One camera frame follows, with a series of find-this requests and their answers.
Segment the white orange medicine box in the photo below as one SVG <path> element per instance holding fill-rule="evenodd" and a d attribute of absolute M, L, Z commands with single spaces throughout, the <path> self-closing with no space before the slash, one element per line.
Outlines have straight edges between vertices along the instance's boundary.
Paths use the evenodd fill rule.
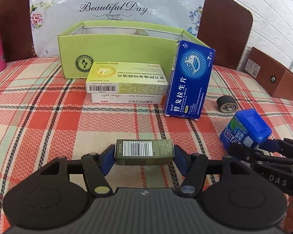
<path fill-rule="evenodd" d="M 111 104 L 162 104 L 165 96 L 135 94 L 90 94 L 93 103 Z"/>

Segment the brown cardboard shoebox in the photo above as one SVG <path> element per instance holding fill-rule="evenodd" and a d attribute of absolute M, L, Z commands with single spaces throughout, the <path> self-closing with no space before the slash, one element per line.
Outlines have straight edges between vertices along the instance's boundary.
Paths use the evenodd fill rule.
<path fill-rule="evenodd" d="M 272 97 L 293 100 L 293 72 L 255 47 L 249 53 L 245 72 Z"/>

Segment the olive green small box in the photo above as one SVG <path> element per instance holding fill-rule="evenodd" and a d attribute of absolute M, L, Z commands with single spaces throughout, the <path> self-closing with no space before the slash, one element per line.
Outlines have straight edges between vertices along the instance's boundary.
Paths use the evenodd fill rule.
<path fill-rule="evenodd" d="M 175 151 L 171 139 L 118 139 L 115 163 L 125 166 L 167 165 Z"/>

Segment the black tape roll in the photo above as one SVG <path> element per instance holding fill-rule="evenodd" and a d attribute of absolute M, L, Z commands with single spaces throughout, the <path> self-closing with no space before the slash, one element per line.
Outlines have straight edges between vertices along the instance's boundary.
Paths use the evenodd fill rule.
<path fill-rule="evenodd" d="M 234 113 L 238 110 L 238 105 L 231 96 L 223 95 L 216 100 L 216 103 L 222 113 Z"/>

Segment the tall blue medicine box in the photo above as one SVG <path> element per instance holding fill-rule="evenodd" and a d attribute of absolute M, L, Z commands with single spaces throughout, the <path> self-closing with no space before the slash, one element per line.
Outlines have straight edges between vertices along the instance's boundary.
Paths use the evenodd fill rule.
<path fill-rule="evenodd" d="M 198 120 L 210 81 L 215 50 L 200 44 L 177 42 L 164 114 Z"/>

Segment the plaid bed sheet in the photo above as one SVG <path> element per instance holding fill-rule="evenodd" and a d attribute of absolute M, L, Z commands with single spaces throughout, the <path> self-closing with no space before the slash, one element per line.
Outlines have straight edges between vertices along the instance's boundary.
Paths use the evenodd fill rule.
<path fill-rule="evenodd" d="M 188 153 L 220 159 L 219 136 L 232 118 L 216 100 L 234 98 L 254 108 L 272 138 L 293 139 L 293 101 L 272 98 L 250 75 L 214 66 L 201 117 L 167 117 L 161 106 L 94 104 L 83 79 L 65 79 L 59 58 L 10 63 L 0 73 L 0 233 L 9 228 L 4 194 L 57 156 L 79 159 L 118 139 L 171 139 Z"/>

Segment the light green open box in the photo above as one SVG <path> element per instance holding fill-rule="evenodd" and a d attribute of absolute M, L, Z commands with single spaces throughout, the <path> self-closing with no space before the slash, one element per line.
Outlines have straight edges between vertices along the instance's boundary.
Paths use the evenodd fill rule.
<path fill-rule="evenodd" d="M 169 78 L 179 40 L 204 44 L 182 28 L 134 21 L 81 21 L 58 36 L 66 79 L 87 78 L 94 62 L 159 64 Z"/>

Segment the floral Beautiful Day pillow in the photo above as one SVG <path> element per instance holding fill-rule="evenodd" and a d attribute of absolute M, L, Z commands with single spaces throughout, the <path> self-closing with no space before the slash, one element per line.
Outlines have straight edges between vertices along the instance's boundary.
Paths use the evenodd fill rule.
<path fill-rule="evenodd" d="M 57 36 L 87 20 L 148 22 L 197 35 L 205 0 L 29 0 L 34 50 L 59 55 Z"/>

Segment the yellow green medicine box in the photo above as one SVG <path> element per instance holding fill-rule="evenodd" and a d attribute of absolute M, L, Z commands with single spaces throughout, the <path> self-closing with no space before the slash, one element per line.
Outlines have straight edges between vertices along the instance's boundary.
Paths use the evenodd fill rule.
<path fill-rule="evenodd" d="M 86 80 L 89 94 L 164 95 L 167 79 L 160 65 L 133 62 L 95 62 Z"/>

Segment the blue plastic cube container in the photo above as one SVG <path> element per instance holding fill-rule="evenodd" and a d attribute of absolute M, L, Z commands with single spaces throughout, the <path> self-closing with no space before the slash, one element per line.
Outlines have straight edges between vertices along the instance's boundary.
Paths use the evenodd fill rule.
<path fill-rule="evenodd" d="M 255 109 L 240 110 L 234 114 L 221 132 L 220 141 L 227 151 L 231 143 L 255 148 L 268 139 L 271 128 Z"/>

